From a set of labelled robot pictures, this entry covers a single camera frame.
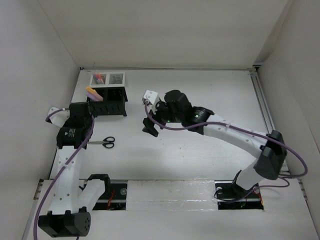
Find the black scissors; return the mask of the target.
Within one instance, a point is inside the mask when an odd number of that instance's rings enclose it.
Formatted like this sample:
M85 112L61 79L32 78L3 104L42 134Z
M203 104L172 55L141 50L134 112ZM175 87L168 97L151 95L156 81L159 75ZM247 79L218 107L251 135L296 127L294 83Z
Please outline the black scissors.
M112 149L115 146L115 138L108 136L100 141L89 141L88 145L102 145L106 149Z

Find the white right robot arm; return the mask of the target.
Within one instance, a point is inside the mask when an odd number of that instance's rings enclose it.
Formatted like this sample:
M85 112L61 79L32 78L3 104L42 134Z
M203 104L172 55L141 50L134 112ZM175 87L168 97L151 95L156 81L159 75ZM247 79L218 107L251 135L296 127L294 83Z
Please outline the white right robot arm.
M157 92L146 90L142 103L147 113L143 120L143 132L157 137L159 133L155 125L165 129L168 123L179 123L188 131L217 138L251 154L255 161L240 170L231 184L235 196L243 197L264 179L276 180L279 177L287 155L279 132L267 134L237 127L212 110L193 106L179 90L167 92L164 100L160 99Z

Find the orange highlighter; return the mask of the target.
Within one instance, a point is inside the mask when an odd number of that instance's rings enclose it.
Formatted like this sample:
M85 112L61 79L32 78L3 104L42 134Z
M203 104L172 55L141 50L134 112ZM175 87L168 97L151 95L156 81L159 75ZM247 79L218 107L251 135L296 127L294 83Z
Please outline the orange highlighter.
M87 86L85 89L86 89L87 92L95 95L97 98L99 98L101 101L103 101L103 97L101 95L99 95L96 90L94 90L90 86Z

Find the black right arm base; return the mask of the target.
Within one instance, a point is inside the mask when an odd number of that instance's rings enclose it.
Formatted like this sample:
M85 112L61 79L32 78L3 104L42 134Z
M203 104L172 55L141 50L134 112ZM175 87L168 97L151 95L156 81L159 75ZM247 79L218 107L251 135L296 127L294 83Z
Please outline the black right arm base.
M264 210L262 196L259 190L245 190L236 185L236 180L240 171L231 180L215 181L215 191L213 197L217 200L218 210Z

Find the purple highlighter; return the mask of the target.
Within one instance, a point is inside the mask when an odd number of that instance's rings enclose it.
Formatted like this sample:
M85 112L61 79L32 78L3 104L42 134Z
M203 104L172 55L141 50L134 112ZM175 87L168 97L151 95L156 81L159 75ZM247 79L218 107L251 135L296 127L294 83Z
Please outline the purple highlighter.
M98 97L96 97L95 95L93 95L92 93L90 93L88 91L85 94L93 102L100 102L101 101Z

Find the orange double-tip pen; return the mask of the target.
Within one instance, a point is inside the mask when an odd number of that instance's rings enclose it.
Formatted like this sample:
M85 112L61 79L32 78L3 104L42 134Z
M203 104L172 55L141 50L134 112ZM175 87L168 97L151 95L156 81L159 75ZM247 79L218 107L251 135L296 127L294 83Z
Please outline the orange double-tip pen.
M100 82L100 84L104 84L104 81L103 81L103 77L102 77L102 75L100 74L100 73L97 73L96 74L96 76L97 76L97 78L98 78L98 80L99 80L99 82Z

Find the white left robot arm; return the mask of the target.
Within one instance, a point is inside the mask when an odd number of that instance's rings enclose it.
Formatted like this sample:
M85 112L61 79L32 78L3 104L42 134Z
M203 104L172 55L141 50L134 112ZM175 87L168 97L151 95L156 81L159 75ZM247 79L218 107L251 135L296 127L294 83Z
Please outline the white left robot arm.
M56 136L58 166L35 213L33 239L38 239L38 229L52 238L86 237L91 228L91 211L99 198L111 194L107 174L91 175L84 190L79 188L81 165L96 116L89 102L71 103L67 108L49 111L46 122L60 128Z

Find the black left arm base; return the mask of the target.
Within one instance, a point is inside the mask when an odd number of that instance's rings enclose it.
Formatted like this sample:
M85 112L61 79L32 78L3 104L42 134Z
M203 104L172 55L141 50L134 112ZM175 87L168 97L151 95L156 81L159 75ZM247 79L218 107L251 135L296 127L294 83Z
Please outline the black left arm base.
M128 182L124 180L110 180L107 174L92 174L88 179L81 179L79 182L80 194L87 182L91 180L102 180L105 183L106 191L101 195L93 207L94 211L124 211L126 210Z

